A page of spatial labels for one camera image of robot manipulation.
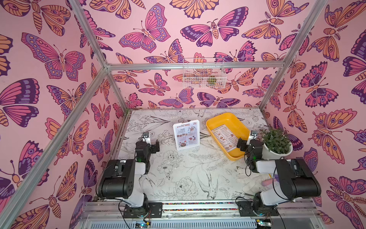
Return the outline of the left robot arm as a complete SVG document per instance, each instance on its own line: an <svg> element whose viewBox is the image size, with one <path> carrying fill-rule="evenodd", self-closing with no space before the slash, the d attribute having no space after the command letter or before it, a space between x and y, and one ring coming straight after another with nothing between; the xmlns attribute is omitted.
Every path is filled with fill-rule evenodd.
<svg viewBox="0 0 366 229"><path fill-rule="evenodd" d="M139 183L140 176L149 172L151 155L159 151L158 140L151 144L142 138L136 142L133 159L110 160L96 189L97 196L105 200L117 200L119 210L124 203L122 216L125 219L161 218L163 204L150 203Z"/></svg>

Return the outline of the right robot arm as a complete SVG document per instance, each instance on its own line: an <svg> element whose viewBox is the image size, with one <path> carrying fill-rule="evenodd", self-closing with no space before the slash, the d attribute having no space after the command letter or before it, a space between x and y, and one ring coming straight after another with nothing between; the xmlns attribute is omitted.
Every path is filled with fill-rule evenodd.
<svg viewBox="0 0 366 229"><path fill-rule="evenodd" d="M238 207L241 216L277 216L276 207L297 198L313 198L321 195L321 186L310 170L305 160L270 159L262 158L265 144L257 139L250 141L238 139L237 148L246 156L246 166L250 173L271 174L272 181L278 185L266 191L257 192L252 200L241 200Z"/></svg>

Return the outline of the Dim Sum Inn menu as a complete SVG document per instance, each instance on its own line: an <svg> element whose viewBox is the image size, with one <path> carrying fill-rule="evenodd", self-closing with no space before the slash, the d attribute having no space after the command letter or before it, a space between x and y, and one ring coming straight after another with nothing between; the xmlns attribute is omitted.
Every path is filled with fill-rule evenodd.
<svg viewBox="0 0 366 229"><path fill-rule="evenodd" d="M226 152L231 152L232 150L237 148L238 138L226 125L222 125L219 127L218 140L220 144L224 147Z"/></svg>

